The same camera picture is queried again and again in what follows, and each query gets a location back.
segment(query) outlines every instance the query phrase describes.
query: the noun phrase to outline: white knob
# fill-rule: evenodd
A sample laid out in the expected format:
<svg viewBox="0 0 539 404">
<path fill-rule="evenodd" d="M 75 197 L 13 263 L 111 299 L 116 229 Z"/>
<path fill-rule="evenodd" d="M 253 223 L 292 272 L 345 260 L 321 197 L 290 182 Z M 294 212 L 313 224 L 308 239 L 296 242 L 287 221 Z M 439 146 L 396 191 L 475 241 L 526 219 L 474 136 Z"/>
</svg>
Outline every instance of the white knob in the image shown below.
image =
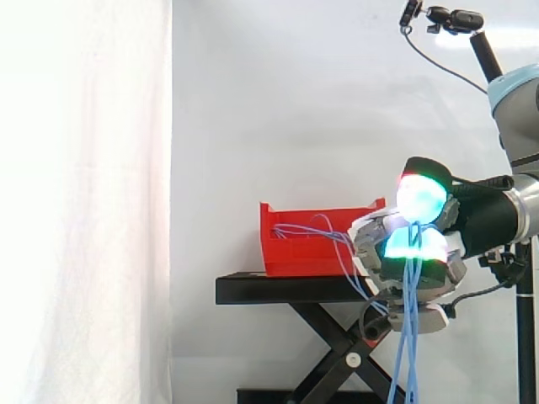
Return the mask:
<svg viewBox="0 0 539 404">
<path fill-rule="evenodd" d="M 355 352 L 350 352 L 348 355 L 346 355 L 346 364 L 350 368 L 359 368 L 361 365 L 361 356 Z"/>
</svg>

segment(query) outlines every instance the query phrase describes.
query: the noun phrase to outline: blue cable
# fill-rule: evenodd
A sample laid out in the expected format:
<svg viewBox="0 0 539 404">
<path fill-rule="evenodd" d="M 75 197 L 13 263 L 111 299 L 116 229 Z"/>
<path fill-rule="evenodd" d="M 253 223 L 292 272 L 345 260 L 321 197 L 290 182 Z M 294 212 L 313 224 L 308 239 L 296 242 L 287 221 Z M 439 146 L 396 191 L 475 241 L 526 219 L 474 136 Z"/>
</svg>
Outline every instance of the blue cable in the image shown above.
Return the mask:
<svg viewBox="0 0 539 404">
<path fill-rule="evenodd" d="M 417 226 L 418 234 L 413 237 L 413 229 Z M 422 246 L 422 232 L 428 226 L 422 227 L 419 223 L 414 223 L 408 227 L 408 239 L 410 247 L 418 243 L 419 249 Z M 393 371 L 392 383 L 387 395 L 387 404 L 393 404 L 398 385 L 398 375 L 403 359 L 404 343 L 408 347 L 408 383 L 406 389 L 406 404 L 419 403 L 419 387 L 416 370 L 417 342 L 419 335 L 419 309 L 417 288 L 421 277 L 423 261 L 419 258 L 416 261 L 409 258 L 406 260 L 403 272 L 403 329 L 398 342 L 397 357 L 395 360 L 395 369 Z"/>
<path fill-rule="evenodd" d="M 363 297 L 363 299 L 368 300 L 369 295 L 361 287 L 361 282 L 357 276 L 357 271 L 354 270 L 354 279 L 352 279 L 350 275 L 348 274 L 348 270 L 346 269 L 346 266 L 344 265 L 342 255 L 340 253 L 339 246 L 337 244 L 337 242 L 343 243 L 348 249 L 350 256 L 354 257 L 354 252 L 352 250 L 352 247 L 353 247 L 352 241 L 350 240 L 347 234 L 342 233 L 340 231 L 334 231 L 331 221 L 326 215 L 317 214 L 312 217 L 312 220 L 315 219 L 316 217 L 322 217 L 326 221 L 329 231 L 323 231 L 323 230 L 316 229 L 314 227 L 308 227 L 308 226 L 293 225 L 289 223 L 280 223 L 274 226 L 273 232 L 276 234 L 278 238 L 286 238 L 286 234 L 303 235 L 303 236 L 310 236 L 313 234 L 317 234 L 319 236 L 324 236 L 331 239 L 334 242 L 335 254 L 337 255 L 337 259 L 339 260 L 339 265 L 343 270 L 344 276 L 346 277 L 346 279 L 348 280 L 352 288 L 354 288 L 354 290 L 361 297 Z M 384 315 L 387 314 L 387 308 L 380 302 L 375 301 L 372 303 L 372 306 L 381 314 L 384 314 Z"/>
</svg>

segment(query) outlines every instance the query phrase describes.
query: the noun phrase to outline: red plastic crate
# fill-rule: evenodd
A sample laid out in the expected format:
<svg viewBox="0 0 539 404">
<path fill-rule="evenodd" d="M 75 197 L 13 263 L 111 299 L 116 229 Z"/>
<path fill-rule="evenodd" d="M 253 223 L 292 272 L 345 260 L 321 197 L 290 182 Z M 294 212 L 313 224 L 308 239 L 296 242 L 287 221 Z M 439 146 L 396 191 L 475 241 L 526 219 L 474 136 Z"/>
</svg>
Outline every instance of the red plastic crate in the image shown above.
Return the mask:
<svg viewBox="0 0 539 404">
<path fill-rule="evenodd" d="M 260 241 L 266 274 L 275 277 L 343 274 L 332 240 L 319 235 L 286 235 L 286 239 L 281 239 L 273 232 L 276 224 L 309 226 L 327 231 L 326 221 L 315 217 L 324 214 L 335 231 L 347 232 L 356 219 L 385 207 L 383 198 L 377 199 L 369 207 L 350 209 L 273 211 L 270 205 L 260 204 Z M 346 271 L 352 274 L 354 266 L 347 247 L 338 243 L 338 249 Z"/>
</svg>

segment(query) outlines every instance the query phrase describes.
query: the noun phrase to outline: black table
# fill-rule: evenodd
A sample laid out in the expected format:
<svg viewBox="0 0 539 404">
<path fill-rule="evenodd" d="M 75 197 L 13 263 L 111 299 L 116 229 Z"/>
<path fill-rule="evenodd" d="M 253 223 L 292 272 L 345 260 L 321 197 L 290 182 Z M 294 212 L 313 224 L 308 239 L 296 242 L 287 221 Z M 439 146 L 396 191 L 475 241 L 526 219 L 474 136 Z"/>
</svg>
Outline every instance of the black table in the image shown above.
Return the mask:
<svg viewBox="0 0 539 404">
<path fill-rule="evenodd" d="M 216 280 L 218 305 L 286 303 L 326 342 L 330 350 L 294 391 L 237 391 L 237 404 L 383 404 L 391 377 L 371 358 L 377 343 L 360 338 L 357 322 L 344 330 L 322 303 L 364 301 L 344 276 L 268 278 L 264 273 L 236 273 Z M 377 313 L 370 308 L 367 319 Z M 356 373 L 374 393 L 338 392 Z M 404 403 L 399 387 L 395 404 Z"/>
</svg>

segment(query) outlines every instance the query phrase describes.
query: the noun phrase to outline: green led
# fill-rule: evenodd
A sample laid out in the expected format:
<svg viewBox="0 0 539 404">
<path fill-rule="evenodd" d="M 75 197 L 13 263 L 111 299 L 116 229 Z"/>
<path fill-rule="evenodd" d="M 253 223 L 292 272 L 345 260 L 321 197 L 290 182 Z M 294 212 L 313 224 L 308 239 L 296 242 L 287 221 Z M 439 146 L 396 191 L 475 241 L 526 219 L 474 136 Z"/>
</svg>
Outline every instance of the green led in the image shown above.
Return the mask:
<svg viewBox="0 0 539 404">
<path fill-rule="evenodd" d="M 417 227 L 412 230 L 412 238 L 417 234 Z M 434 259 L 447 263 L 446 238 L 435 228 L 425 229 L 421 234 L 421 248 L 416 243 L 410 246 L 408 228 L 401 227 L 393 232 L 387 240 L 385 258 L 421 258 L 423 260 Z"/>
<path fill-rule="evenodd" d="M 397 207 L 410 223 L 428 225 L 444 209 L 447 191 L 432 178 L 418 174 L 405 175 L 397 191 Z"/>
</svg>

